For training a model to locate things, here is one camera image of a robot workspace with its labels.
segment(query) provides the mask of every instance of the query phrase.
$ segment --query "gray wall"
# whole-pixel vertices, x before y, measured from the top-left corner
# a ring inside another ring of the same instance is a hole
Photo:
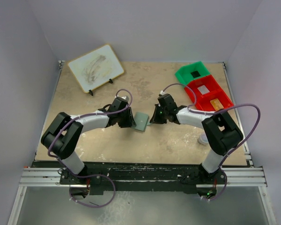
[[[261,0],[28,0],[59,59],[110,43],[120,60],[224,61]]]
[[[281,224],[281,0],[264,0],[228,61],[237,103],[261,109],[260,124],[248,141],[256,166],[263,165],[268,190]],[[240,110],[245,132],[256,119]]]
[[[31,164],[58,62],[25,0],[0,0],[0,225]]]

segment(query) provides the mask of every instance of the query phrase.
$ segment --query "green tray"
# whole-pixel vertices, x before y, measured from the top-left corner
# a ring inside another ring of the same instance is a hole
[[[210,72],[201,61],[181,67],[175,73],[176,78],[184,85],[188,85],[189,82],[207,75],[210,75]]]

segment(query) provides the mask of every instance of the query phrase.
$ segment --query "plastic bin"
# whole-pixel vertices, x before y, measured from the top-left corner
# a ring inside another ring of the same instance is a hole
[[[200,62],[195,62],[190,65],[181,67],[176,73],[175,76],[181,84],[187,85],[189,82],[202,78],[209,75],[210,72],[206,69],[204,64]]]
[[[229,97],[215,81],[212,75],[193,80],[187,86],[190,87],[196,94],[197,103],[195,106],[199,110],[215,111],[210,101],[216,98],[220,101],[224,109],[233,106],[233,103]],[[194,96],[192,92],[187,87],[185,87],[185,91],[190,97],[191,101],[194,102]]]

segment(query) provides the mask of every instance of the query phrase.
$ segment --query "whiteboard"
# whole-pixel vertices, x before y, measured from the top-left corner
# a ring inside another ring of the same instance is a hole
[[[68,66],[85,93],[124,73],[109,44],[70,61]]]

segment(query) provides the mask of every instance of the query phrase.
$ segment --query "tabletop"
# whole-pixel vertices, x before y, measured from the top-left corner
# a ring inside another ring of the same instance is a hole
[[[48,111],[43,131],[59,112],[69,115],[91,113],[113,102],[115,93],[121,88],[133,95],[132,112],[153,115],[158,103],[158,94],[171,83],[177,83],[175,72],[189,63],[175,62],[121,62],[125,72],[94,90],[94,96],[82,92],[69,67],[64,65]],[[221,63],[204,64],[222,89],[230,97],[226,76]],[[177,105],[189,105],[191,101],[181,86],[172,86],[166,91]],[[230,115],[237,122],[234,110]],[[197,142],[203,130],[189,125],[167,123],[152,124],[145,132],[118,125],[83,133],[75,151],[82,161],[122,163],[169,163],[200,164],[208,154],[209,145]],[[35,160],[55,160],[47,155],[47,149],[38,145]],[[224,165],[247,165],[244,146],[237,149]]]

